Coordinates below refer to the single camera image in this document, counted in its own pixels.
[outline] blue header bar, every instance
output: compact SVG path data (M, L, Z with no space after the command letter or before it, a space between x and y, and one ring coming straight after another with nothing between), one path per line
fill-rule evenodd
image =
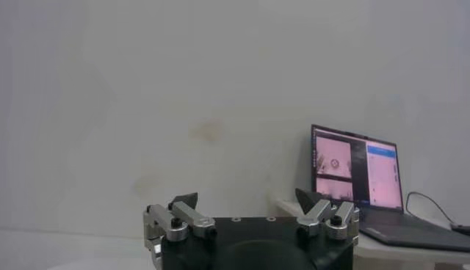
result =
M387 158L395 158L397 156L395 151L370 145L367 146L367 152L379 156L386 156Z

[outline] metal bracket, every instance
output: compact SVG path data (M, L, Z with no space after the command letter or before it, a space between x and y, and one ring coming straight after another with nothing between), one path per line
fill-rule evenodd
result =
M297 217L297 223L307 232L308 237L316 236L319 234L320 223L331 218L336 209L329 200L320 200L305 216Z
M159 269L161 242L183 241L188 235L188 224L175 218L161 205L149 205L143 213L144 245L151 252L152 262Z
M175 202L172 207L173 214L182 219L192 228L195 236L205 239L213 239L217 236L215 220L203 216L184 202Z
M358 236L359 208L355 208L352 202L343 202L336 214L325 222L325 226L328 238L333 240L344 240L356 231Z

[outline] power cord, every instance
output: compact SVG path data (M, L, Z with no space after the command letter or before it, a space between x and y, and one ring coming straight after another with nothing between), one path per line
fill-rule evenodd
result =
M451 220L451 219L449 218L449 216L447 216L446 212L444 212L444 210L441 208L441 206L439 206L438 203L436 203L436 202L435 202L433 199L431 199L429 196L424 195L424 194L422 194L422 193L420 193L420 192L416 192L416 191L409 192L409 193L408 193L408 196L406 197L406 211L407 211L411 216L414 216L414 217L416 217L417 219L421 219L420 217L418 217L417 215L411 213L411 212L408 210L408 203L410 202L410 196L413 195L413 194L423 196L423 197L427 198L428 200L430 200L431 202L433 202L434 205L435 205L435 206L441 211L441 213L446 217L446 219L449 220L450 224L451 224L451 225L454 225L454 224L455 224L455 222L454 222L453 220Z

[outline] black laptop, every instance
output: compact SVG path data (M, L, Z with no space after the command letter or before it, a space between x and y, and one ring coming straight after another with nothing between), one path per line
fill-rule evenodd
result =
M359 206L362 233L392 246L470 252L470 237L404 214L394 143L312 125L311 146L313 190Z

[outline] pink image on screen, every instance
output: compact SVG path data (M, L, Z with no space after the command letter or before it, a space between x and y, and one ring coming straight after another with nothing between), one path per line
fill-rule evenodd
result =
M353 200L352 183L317 178L317 192L337 200Z
M351 178L351 146L347 142L317 137L317 172Z

